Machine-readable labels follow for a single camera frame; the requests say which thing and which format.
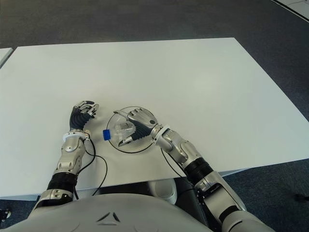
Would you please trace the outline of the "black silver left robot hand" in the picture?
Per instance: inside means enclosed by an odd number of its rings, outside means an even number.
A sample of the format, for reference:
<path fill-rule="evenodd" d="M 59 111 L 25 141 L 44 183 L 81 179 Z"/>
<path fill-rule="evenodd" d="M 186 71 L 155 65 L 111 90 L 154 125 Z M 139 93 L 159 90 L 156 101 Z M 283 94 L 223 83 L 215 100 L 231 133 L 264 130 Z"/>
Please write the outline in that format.
<path fill-rule="evenodd" d="M 95 118 L 99 104 L 93 101 L 81 101 L 76 104 L 71 112 L 69 126 L 70 130 L 84 130 L 85 124 Z"/>

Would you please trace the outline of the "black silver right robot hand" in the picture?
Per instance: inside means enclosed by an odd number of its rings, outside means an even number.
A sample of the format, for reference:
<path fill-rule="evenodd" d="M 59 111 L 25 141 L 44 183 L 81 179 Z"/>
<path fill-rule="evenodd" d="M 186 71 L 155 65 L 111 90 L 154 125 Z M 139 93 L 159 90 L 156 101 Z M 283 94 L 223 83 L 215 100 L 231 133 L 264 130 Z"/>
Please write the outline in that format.
<path fill-rule="evenodd" d="M 158 124 L 155 116 L 144 108 L 136 108 L 128 113 L 116 110 L 114 113 L 126 118 L 135 126 L 135 131 L 130 136 L 120 141 L 118 144 L 119 147 L 149 136 L 153 128 Z"/>

